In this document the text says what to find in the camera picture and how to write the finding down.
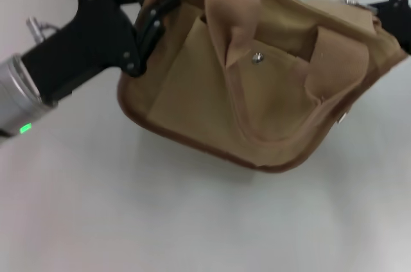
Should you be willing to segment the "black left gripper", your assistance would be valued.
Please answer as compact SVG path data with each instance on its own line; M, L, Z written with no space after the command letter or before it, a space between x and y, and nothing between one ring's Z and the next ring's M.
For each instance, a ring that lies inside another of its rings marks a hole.
M164 17L180 0L156 0L134 25L123 4L144 0L78 0L73 20L23 54L41 99L55 103L109 67L131 77L146 72L147 61L165 32Z

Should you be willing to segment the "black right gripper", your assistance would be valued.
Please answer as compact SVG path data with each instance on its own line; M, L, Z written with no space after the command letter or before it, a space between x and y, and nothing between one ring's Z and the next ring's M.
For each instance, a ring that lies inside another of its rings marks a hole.
M377 15L383 29L393 35L401 48L410 54L410 5L408 0L370 3L367 8Z

